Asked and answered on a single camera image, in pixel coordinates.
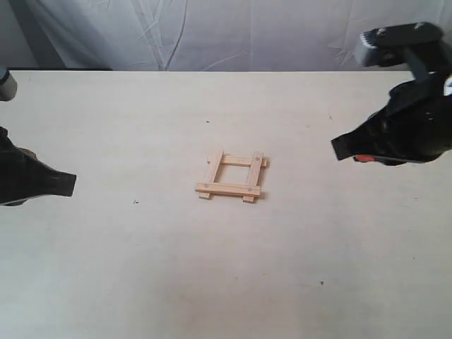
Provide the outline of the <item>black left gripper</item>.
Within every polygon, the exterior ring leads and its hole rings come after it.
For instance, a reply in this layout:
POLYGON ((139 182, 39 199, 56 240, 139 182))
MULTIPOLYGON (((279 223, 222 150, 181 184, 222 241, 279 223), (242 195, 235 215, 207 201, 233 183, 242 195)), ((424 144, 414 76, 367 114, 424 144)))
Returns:
POLYGON ((41 196, 71 197, 76 179, 44 164, 34 152, 16 147, 1 128, 1 205, 20 206, 41 196))

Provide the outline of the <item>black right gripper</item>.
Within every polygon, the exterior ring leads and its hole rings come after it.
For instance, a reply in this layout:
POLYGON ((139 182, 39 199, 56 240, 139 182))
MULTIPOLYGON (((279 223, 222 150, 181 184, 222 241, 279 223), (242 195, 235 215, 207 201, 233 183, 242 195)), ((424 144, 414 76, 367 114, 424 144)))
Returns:
POLYGON ((427 163, 451 150, 451 67, 401 83, 356 129, 331 141, 338 160, 427 163))

